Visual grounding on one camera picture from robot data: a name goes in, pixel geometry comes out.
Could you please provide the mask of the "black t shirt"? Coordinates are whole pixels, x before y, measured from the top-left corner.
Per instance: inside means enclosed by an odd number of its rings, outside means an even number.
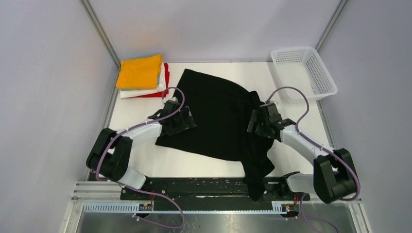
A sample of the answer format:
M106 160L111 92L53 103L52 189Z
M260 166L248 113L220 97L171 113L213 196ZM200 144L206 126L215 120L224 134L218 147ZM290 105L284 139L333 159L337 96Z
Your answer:
M249 197L264 194L264 177L274 170L268 150L274 141L247 132L252 111L262 105L256 91L232 81L185 69L174 97L190 108L196 127L157 139L156 145L241 162Z

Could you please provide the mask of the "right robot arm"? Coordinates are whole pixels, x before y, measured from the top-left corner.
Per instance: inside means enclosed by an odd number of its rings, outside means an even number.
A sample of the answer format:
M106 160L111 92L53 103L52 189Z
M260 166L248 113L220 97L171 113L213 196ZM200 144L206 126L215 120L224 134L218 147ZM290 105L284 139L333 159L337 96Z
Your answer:
M291 147L313 166L312 174L292 172L282 176L278 192L283 199L306 193L329 204L359 195L360 182L350 152L323 146L309 138L296 122L282 118L275 103L268 102L253 110L247 131Z

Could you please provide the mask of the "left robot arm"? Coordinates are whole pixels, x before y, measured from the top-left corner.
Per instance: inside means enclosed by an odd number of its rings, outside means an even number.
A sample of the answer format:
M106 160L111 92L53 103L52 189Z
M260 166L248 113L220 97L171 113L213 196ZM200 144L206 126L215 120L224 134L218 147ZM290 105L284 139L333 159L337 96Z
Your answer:
M164 103L144 122L128 129L104 128L98 135L86 160L86 166L97 175L132 188L140 200L149 197L151 187L147 176L129 166L131 150L144 142L181 133L196 127L190 107L176 98Z

